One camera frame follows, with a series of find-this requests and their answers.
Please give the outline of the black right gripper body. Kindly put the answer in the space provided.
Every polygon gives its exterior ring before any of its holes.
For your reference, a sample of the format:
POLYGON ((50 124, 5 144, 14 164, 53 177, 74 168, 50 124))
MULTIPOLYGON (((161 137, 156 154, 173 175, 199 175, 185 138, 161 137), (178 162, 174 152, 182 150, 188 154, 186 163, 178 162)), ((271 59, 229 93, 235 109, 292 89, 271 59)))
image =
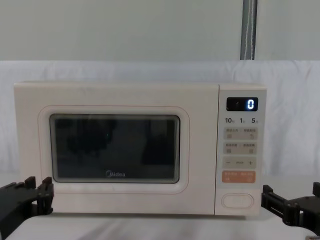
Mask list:
POLYGON ((300 227, 319 234, 320 198, 304 196, 287 200, 283 207, 282 221, 290 227, 300 227))

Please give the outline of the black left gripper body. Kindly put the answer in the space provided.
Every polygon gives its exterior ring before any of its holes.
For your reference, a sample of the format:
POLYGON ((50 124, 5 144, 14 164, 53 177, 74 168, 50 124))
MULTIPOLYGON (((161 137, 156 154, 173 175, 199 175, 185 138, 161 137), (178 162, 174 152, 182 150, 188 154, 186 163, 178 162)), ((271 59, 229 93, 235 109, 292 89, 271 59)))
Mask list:
POLYGON ((0 188, 0 238, 5 240, 24 221, 38 215, 36 185, 10 183, 0 188))

